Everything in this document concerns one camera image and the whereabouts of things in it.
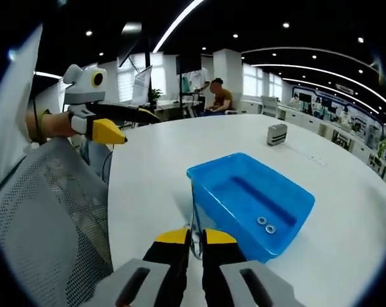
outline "robotic hand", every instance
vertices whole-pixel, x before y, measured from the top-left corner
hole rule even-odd
[[[65,84],[65,104],[69,105],[71,127],[102,144],[123,144],[125,135],[113,121],[157,123],[159,118],[153,113],[136,107],[112,105],[105,100],[107,87],[106,70],[99,67],[81,69],[73,64],[63,77]]]
[[[179,307],[191,240],[188,228],[163,233],[142,260],[132,259],[103,279],[81,307]],[[232,236],[207,228],[201,243],[207,306],[304,306],[289,283],[258,261],[247,261]]]

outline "window blind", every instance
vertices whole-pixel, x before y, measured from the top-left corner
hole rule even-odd
[[[259,97],[263,94],[263,71],[248,64],[243,65],[243,94]]]
[[[270,74],[270,96],[282,100],[282,79],[278,75]]]

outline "person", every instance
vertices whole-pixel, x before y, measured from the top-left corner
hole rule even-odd
[[[298,99],[298,94],[295,93],[294,94],[294,97],[291,98],[291,100],[289,101],[289,104],[288,104],[289,107],[295,107],[295,108],[299,108],[300,106],[300,101]]]
[[[70,138],[78,134],[71,127],[70,112],[50,114],[44,111],[35,116],[34,112],[27,112],[26,125],[28,135],[33,142],[43,144],[47,139],[62,137]],[[79,154],[92,170],[109,184],[111,169],[111,151],[104,144],[84,139],[79,147]]]
[[[339,123],[343,125],[349,125],[351,122],[351,116],[348,112],[348,107],[344,107],[344,111],[339,115]]]
[[[196,114],[199,114],[200,112],[204,111],[208,96],[211,95],[210,92],[207,90],[210,86],[208,70],[205,67],[202,67],[201,70],[187,72],[183,76],[186,77],[189,83],[190,91],[200,94],[194,95],[194,98],[200,101],[199,105],[194,106]]]
[[[214,116],[226,114],[231,107],[232,95],[230,91],[222,87],[223,80],[216,78],[210,85],[210,91],[215,95],[212,105],[207,107],[201,116]]]

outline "white table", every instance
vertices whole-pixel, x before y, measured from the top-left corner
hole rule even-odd
[[[287,250],[267,266],[290,282],[306,306],[351,306],[386,253],[386,184],[346,150],[292,124],[282,145],[266,145],[263,115],[192,118],[127,132],[115,146],[109,186],[114,269],[142,258],[160,233],[190,221],[186,170],[247,153],[311,192],[316,202]],[[201,263],[190,257],[182,306],[206,306]]]

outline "white column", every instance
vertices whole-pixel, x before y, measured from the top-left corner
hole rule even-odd
[[[271,96],[270,93],[270,74],[267,72],[263,72],[263,96]]]
[[[223,49],[213,54],[214,78],[221,78],[231,93],[243,93],[243,65],[239,52]]]

